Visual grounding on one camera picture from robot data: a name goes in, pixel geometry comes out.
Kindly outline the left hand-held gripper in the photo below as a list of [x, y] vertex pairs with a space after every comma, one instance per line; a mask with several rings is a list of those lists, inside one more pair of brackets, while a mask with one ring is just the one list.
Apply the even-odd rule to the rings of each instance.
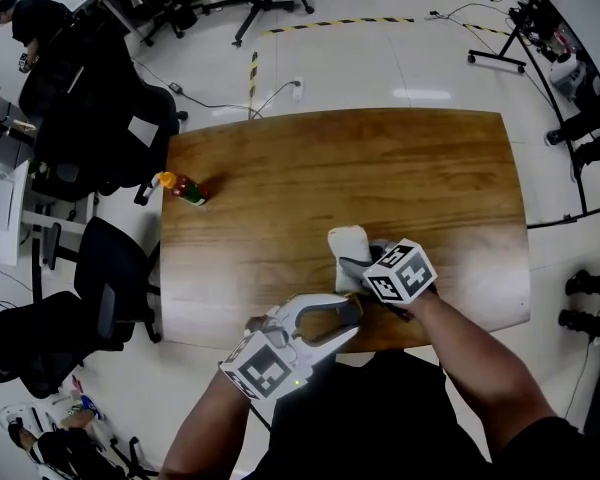
[[345, 326], [312, 344], [296, 336], [304, 312], [339, 309], [348, 299], [331, 293], [300, 294], [244, 331], [243, 338], [220, 364], [225, 376], [250, 400], [276, 401], [307, 384], [315, 366], [337, 352], [358, 332]]

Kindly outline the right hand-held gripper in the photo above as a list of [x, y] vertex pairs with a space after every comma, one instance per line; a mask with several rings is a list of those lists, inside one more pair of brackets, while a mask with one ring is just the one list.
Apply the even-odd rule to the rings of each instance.
[[384, 305], [404, 313], [423, 292], [435, 287], [437, 273], [418, 243], [372, 240], [369, 252], [374, 263], [338, 259], [339, 288], [370, 288]]

